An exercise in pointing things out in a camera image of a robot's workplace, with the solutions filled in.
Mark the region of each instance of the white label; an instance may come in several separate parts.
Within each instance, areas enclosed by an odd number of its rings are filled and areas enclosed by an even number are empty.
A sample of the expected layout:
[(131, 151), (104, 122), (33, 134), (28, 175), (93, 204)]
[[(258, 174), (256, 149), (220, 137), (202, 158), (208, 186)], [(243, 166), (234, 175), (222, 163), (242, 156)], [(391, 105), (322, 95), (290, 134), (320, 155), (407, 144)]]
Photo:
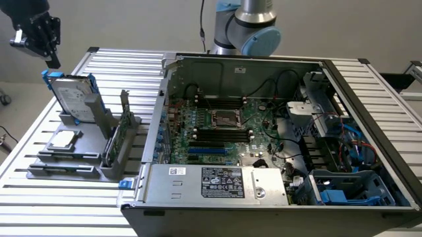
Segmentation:
[(250, 145), (244, 145), (244, 147), (246, 147), (246, 153), (250, 153), (251, 152)]
[(186, 175), (186, 167), (171, 167), (168, 169), (170, 175)]
[(246, 68), (235, 68), (235, 73), (246, 73)]
[(79, 89), (60, 87), (59, 93), (71, 115), (81, 122), (95, 122), (91, 108), (85, 105), (85, 93)]
[(295, 176), (292, 177), (292, 183), (290, 184), (290, 186), (298, 187), (302, 183), (303, 183), (303, 177)]

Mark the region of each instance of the motherboard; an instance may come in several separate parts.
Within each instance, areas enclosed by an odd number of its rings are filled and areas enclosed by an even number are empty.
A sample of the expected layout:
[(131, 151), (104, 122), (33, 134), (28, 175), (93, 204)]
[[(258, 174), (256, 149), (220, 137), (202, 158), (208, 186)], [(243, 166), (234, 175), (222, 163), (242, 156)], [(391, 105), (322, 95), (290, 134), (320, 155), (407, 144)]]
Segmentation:
[(268, 100), (175, 99), (168, 105), (175, 164), (278, 166), (276, 105)]

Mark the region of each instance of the floor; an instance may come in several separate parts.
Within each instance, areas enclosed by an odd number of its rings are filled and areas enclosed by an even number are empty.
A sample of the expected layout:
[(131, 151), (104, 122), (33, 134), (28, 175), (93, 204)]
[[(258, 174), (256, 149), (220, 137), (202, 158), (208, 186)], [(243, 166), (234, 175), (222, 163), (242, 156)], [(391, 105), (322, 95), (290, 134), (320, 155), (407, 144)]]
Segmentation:
[[(53, 94), (41, 83), (9, 83), (0, 82), (0, 88), (12, 98), (7, 106), (0, 104), (0, 125), (5, 127), (11, 135), (19, 140), (25, 134), (32, 122), (43, 111)], [(7, 137), (5, 142), (12, 146), (16, 142)], [(7, 154), (0, 152), (0, 164)]]

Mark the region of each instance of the silver metal panel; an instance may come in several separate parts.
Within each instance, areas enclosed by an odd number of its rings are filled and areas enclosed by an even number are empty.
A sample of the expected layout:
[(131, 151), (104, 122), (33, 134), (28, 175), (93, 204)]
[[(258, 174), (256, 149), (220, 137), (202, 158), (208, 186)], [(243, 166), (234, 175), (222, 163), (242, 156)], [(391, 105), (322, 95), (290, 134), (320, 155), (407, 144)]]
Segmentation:
[[(156, 99), (158, 90), (152, 87), (136, 86), (136, 82), (158, 83), (162, 80), (159, 74), (163, 52), (147, 52), (139, 50), (121, 50), (101, 48), (96, 53), (87, 53), (77, 64), (73, 74), (87, 75), (95, 72), (96, 79), (103, 82), (100, 92), (107, 96), (105, 106), (117, 104), (121, 84), (125, 83), (130, 89), (130, 102), (140, 106), (146, 118), (152, 116), (152, 102)], [(362, 68), (363, 65), (357, 59), (331, 59), (334, 64), (346, 67)], [(359, 79), (367, 78), (367, 74), (349, 74)], [(358, 96), (390, 98), (386, 91), (355, 90)], [(48, 142), (56, 130), (60, 106), (55, 99), (47, 104), (39, 118), (28, 129), (11, 155), (0, 166), (0, 235), (1, 236), (119, 236), (135, 237), (135, 231), (121, 217), (116, 207), (119, 196), (116, 183), (56, 181), (56, 180), (28, 180), (25, 179), (25, 168), (33, 161), (37, 151)], [(407, 119), (406, 114), (374, 113), (375, 118)], [(135, 139), (134, 153), (131, 160), (142, 158), (146, 135), (148, 133), (150, 120), (143, 119)], [(422, 137), (417, 132), (386, 132), (389, 137)], [(402, 154), (409, 164), (418, 162), (419, 154)], [(127, 165), (125, 177), (135, 176)], [(132, 191), (123, 192), (123, 198), (130, 198)], [(419, 236), (422, 227), (415, 227), (403, 232), (401, 229), (394, 232), (385, 232), (379, 237), (410, 237)]]
[(422, 119), (371, 65), (332, 61), (405, 162), (422, 182)]
[[(170, 169), (172, 167), (184, 169), (184, 174), (171, 175)], [(240, 196), (244, 195), (244, 198), (207, 198), (202, 195), (202, 172), (203, 169), (207, 168), (242, 169), (242, 173), (236, 176), (239, 178), (235, 179), (240, 179), (243, 188), (240, 191), (231, 192), (235, 193), (235, 195), (238, 195), (238, 192), (242, 192)], [(234, 178), (231, 178), (230, 184), (236, 187), (235, 181), (232, 180)], [(224, 190), (228, 189), (228, 184), (224, 185), (223, 182), (224, 180), (220, 178), (218, 182), (219, 185), (215, 185), (215, 190), (211, 190), (211, 192), (224, 192)], [(150, 205), (167, 204), (170, 206), (184, 203), (191, 203), (192, 205), (288, 205), (279, 169), (263, 170), (250, 166), (199, 166), (175, 164), (152, 165), (146, 202)]]

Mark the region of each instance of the green circuit board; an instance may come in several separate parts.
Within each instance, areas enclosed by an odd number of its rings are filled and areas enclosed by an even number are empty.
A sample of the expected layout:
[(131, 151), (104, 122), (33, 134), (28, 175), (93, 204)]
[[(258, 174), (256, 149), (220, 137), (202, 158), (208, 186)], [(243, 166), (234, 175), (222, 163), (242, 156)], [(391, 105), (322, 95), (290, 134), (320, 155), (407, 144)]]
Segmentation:
[[(266, 159), (267, 163), (271, 163), (272, 155), (268, 152), (268, 144), (275, 149), (278, 140), (270, 138), (263, 131), (263, 121), (271, 123), (272, 119), (268, 113), (270, 109), (263, 110), (262, 107), (267, 106), (267, 102), (254, 99), (248, 100), (238, 110), (198, 108), (194, 101), (182, 99), (171, 100), (170, 104), (171, 163), (251, 165), (260, 158)], [(236, 111), (240, 123), (234, 122)], [(224, 121), (223, 117), (215, 119), (219, 114), (227, 117), (232, 115), (232, 120)], [(252, 130), (254, 139), (250, 142), (224, 142), (226, 155), (196, 155), (198, 159), (192, 160), (190, 159), (188, 149), (190, 142), (195, 141), (194, 128)], [(271, 136), (278, 137), (276, 129), (272, 130), (271, 125), (266, 131)]]

